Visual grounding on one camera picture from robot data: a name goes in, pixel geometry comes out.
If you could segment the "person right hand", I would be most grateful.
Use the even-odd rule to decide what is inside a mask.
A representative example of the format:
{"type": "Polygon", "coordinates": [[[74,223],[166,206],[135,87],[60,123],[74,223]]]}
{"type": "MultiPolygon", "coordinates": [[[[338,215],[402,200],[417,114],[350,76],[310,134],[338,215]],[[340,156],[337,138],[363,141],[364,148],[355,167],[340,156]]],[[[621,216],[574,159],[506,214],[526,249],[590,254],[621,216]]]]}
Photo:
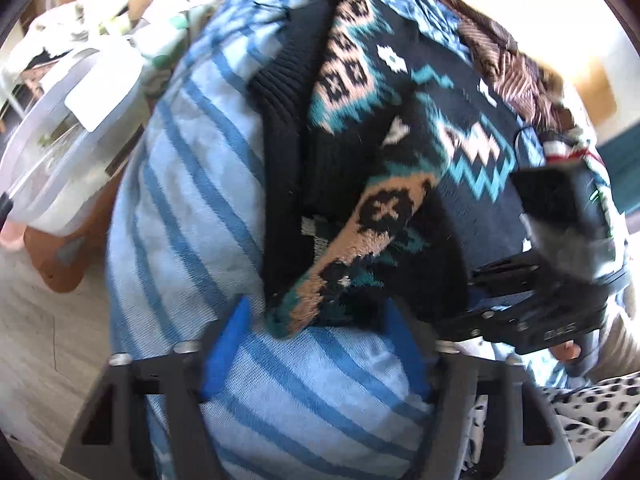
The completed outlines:
{"type": "Polygon", "coordinates": [[[549,349],[551,355],[561,363],[577,362],[582,358],[582,347],[574,340],[568,340],[549,349]]]}

